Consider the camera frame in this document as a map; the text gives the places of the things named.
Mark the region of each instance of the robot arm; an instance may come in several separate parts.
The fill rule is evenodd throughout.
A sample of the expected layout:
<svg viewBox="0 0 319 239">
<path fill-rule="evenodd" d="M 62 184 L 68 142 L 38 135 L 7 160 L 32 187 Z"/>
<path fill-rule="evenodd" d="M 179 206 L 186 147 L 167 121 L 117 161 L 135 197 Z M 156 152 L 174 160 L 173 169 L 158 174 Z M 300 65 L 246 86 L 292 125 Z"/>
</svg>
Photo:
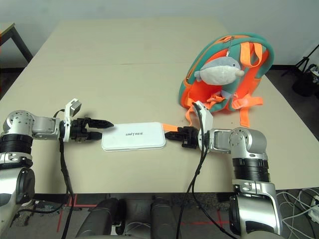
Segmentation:
<svg viewBox="0 0 319 239">
<path fill-rule="evenodd" d="M 211 112 L 199 101 L 196 105 L 204 133 L 209 131 L 208 143 L 204 144 L 208 145 L 208 152 L 230 154 L 233 161 L 236 195 L 230 199 L 232 232 L 241 236 L 253 231 L 281 235 L 281 215 L 275 185 L 270 183 L 265 136 L 257 130 L 243 127 L 233 130 L 212 128 Z M 168 139 L 183 141 L 182 146 L 189 148 L 196 148 L 196 143 L 200 148 L 203 147 L 201 135 L 201 130 L 192 127 L 178 128 L 178 133 L 165 134 Z"/>
<path fill-rule="evenodd" d="M 34 196 L 35 177 L 31 147 L 34 139 L 74 139 L 82 142 L 101 139 L 99 132 L 88 132 L 86 125 L 108 128 L 113 124 L 106 120 L 90 118 L 71 120 L 80 110 L 81 103 L 71 100 L 65 107 L 64 120 L 38 117 L 27 111 L 14 111 L 3 124 L 0 135 L 0 235 L 9 227 L 21 204 Z"/>
</svg>

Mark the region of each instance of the white power bank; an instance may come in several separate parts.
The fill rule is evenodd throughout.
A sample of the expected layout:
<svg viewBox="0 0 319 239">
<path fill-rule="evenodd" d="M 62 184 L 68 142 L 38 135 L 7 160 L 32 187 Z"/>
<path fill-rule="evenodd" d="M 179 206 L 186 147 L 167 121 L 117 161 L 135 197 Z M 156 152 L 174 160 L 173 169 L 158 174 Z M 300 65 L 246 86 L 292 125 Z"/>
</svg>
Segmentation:
<svg viewBox="0 0 319 239">
<path fill-rule="evenodd" d="M 129 151 L 163 148 L 165 135 L 159 122 L 123 123 L 107 128 L 102 135 L 105 151 Z"/>
</svg>

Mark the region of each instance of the table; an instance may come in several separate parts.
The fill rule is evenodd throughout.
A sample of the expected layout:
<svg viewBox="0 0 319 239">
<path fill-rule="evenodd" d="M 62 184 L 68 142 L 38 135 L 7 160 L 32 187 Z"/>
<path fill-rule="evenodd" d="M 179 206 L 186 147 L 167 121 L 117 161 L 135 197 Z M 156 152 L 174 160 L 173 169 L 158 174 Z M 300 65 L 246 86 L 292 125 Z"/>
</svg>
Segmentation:
<svg viewBox="0 0 319 239">
<path fill-rule="evenodd" d="M 0 101 L 0 120 L 18 109 L 52 116 L 76 97 L 79 118 L 186 126 L 186 109 L 177 102 L 180 84 L 202 48 L 226 32 L 212 18 L 62 22 Z M 317 186 L 318 141 L 267 77 L 254 95 L 265 103 L 251 108 L 251 128 L 268 140 L 276 188 Z M 239 126 L 239 113 L 214 114 L 214 126 Z M 36 193 L 64 193 L 58 142 L 34 141 L 32 155 Z M 65 157 L 75 193 L 184 192 L 200 151 L 172 141 L 164 149 L 127 152 L 71 142 Z M 195 188 L 232 191 L 232 172 L 229 155 L 210 153 Z"/>
<path fill-rule="evenodd" d="M 15 28 L 14 22 L 0 22 L 0 46 L 4 44 L 9 39 L 12 39 L 15 45 L 18 47 L 22 55 L 25 57 L 27 62 L 30 62 L 33 58 L 28 47 L 25 45 L 24 41 L 20 37 L 18 31 Z"/>
</svg>

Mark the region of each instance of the orange backpack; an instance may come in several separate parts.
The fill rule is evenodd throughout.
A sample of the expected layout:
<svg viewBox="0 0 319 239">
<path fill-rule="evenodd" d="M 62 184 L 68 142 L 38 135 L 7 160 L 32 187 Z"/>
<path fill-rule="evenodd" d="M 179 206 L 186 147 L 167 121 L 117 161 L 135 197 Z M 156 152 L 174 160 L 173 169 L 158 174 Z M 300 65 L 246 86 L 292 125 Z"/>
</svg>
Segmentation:
<svg viewBox="0 0 319 239">
<path fill-rule="evenodd" d="M 189 108 L 201 101 L 210 112 L 240 110 L 240 124 L 249 127 L 248 110 L 262 105 L 252 97 L 274 60 L 271 45 L 254 33 L 234 33 L 210 42 L 197 56 L 179 90 L 179 103 Z"/>
</svg>

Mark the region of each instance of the unitree logo text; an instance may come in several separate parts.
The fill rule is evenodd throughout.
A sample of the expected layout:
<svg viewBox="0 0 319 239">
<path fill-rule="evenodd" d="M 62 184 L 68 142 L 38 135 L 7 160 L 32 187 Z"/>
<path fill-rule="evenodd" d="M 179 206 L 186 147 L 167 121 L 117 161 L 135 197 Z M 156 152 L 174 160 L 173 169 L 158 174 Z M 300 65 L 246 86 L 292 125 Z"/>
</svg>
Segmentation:
<svg viewBox="0 0 319 239">
<path fill-rule="evenodd" d="M 131 135 L 131 136 L 134 136 L 134 135 L 143 135 L 143 132 L 138 132 L 138 133 L 133 133 L 133 132 L 131 132 L 131 133 L 126 133 L 125 135 L 126 135 L 126 136 L 129 136 L 129 135 Z"/>
</svg>

